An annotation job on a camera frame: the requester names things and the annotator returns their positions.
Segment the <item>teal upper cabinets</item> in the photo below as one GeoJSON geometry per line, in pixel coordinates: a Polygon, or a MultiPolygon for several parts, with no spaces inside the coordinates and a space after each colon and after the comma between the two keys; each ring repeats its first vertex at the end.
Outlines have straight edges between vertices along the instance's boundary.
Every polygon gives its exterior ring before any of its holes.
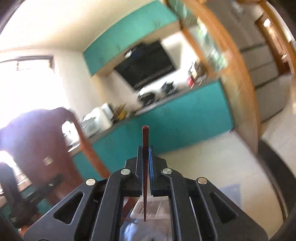
{"type": "Polygon", "coordinates": [[[133,11],[108,28],[83,52],[90,74],[95,75],[129,46],[177,20],[177,16],[160,1],[133,11]]]}

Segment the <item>black wok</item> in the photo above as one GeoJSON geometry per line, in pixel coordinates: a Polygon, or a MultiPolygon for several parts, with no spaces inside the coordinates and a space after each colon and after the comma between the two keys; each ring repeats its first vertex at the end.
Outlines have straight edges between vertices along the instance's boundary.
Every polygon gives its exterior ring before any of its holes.
{"type": "Polygon", "coordinates": [[[137,99],[142,103],[142,107],[149,106],[159,101],[159,98],[155,92],[146,92],[142,95],[139,95],[137,99]]]}

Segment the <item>teal lower cabinets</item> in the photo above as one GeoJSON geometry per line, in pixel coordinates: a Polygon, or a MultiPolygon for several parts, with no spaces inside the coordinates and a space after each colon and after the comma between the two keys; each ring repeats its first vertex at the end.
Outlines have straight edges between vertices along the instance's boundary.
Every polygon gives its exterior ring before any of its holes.
{"type": "Polygon", "coordinates": [[[234,123],[223,85],[216,80],[115,124],[92,137],[90,146],[115,172],[137,155],[143,126],[149,127],[149,144],[160,156],[227,133],[234,123]]]}

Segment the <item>white plastic utensil basket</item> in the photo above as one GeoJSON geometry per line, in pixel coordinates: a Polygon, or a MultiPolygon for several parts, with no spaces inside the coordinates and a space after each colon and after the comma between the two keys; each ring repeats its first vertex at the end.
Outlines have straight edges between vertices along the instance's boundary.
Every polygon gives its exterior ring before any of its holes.
{"type": "MultiPolygon", "coordinates": [[[[144,199],[140,197],[135,204],[130,217],[132,219],[144,219],[144,199]]],[[[147,214],[146,219],[170,219],[170,202],[167,196],[164,197],[147,197],[147,214]]]]}

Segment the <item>black range hood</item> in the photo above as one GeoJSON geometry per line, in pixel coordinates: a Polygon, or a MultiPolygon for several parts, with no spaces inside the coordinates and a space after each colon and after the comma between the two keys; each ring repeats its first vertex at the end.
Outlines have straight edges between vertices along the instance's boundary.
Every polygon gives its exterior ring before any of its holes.
{"type": "Polygon", "coordinates": [[[131,49],[131,55],[114,69],[134,90],[140,90],[176,71],[174,63],[159,40],[135,46],[131,49]]]}

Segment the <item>red thermos bottle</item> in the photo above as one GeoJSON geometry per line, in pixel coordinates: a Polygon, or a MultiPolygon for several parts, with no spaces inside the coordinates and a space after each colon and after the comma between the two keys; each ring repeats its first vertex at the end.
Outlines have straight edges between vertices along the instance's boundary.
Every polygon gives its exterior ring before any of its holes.
{"type": "Polygon", "coordinates": [[[194,81],[194,79],[191,76],[189,76],[187,78],[187,84],[188,84],[189,88],[192,88],[194,86],[195,81],[194,81]]]}

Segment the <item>glass sliding door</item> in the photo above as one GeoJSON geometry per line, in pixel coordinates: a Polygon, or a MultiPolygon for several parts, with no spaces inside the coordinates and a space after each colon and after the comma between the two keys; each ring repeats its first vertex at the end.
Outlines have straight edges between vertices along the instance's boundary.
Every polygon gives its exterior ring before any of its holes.
{"type": "Polygon", "coordinates": [[[183,19],[179,19],[181,30],[189,41],[197,56],[204,64],[209,78],[220,78],[229,101],[236,132],[248,145],[250,150],[257,154],[260,138],[261,118],[255,89],[250,78],[243,57],[234,40],[217,19],[215,14],[206,7],[205,1],[181,1],[194,17],[199,18],[210,35],[218,50],[226,59],[226,67],[215,70],[203,53],[201,45],[190,33],[183,19]]]}

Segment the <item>red-brown chopstick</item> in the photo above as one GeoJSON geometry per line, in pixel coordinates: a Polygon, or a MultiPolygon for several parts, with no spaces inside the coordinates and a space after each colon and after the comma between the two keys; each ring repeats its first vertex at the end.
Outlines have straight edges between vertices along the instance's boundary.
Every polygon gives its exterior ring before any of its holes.
{"type": "Polygon", "coordinates": [[[147,181],[149,163],[149,126],[142,127],[142,158],[143,158],[143,199],[144,199],[144,222],[147,219],[147,181]]]}

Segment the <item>grey refrigerator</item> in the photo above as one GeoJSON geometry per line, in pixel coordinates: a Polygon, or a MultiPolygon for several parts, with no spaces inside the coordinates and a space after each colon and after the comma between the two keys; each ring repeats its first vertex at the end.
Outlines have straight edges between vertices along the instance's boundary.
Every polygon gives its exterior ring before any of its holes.
{"type": "Polygon", "coordinates": [[[292,76],[281,74],[272,51],[255,24],[262,9],[236,1],[209,1],[208,9],[217,17],[237,45],[253,82],[262,121],[279,113],[287,104],[292,76]]]}

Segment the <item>carved wooden chair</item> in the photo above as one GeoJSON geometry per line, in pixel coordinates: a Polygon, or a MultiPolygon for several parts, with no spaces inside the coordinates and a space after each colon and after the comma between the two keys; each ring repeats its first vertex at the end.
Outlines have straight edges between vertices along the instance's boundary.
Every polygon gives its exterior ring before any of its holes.
{"type": "Polygon", "coordinates": [[[12,156],[35,187],[49,182],[58,174],[62,175],[61,184],[46,197],[51,205],[57,204],[83,182],[62,132],[66,121],[74,123],[80,148],[89,163],[102,178],[108,178],[110,171],[86,139],[74,113],[65,108],[33,110],[1,128],[1,150],[12,156]]]}

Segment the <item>teal cabinets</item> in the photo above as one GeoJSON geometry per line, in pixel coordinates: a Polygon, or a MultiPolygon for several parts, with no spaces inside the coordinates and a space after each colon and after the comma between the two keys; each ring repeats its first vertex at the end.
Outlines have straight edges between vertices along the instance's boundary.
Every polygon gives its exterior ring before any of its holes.
{"type": "Polygon", "coordinates": [[[149,144],[160,156],[227,133],[234,123],[223,85],[216,80],[115,124],[92,137],[90,146],[115,172],[137,155],[143,126],[149,127],[149,144]]]}
{"type": "Polygon", "coordinates": [[[83,52],[90,74],[95,75],[129,46],[177,20],[177,16],[160,1],[133,11],[108,28],[83,52]]]}

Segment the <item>black cooking pot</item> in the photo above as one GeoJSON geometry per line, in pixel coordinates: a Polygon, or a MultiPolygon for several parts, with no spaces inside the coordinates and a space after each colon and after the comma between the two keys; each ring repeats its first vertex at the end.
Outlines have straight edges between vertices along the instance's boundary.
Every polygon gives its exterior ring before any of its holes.
{"type": "Polygon", "coordinates": [[[164,94],[165,96],[169,96],[172,94],[175,94],[178,92],[178,89],[174,87],[174,83],[164,83],[163,86],[161,87],[161,93],[164,94]]]}

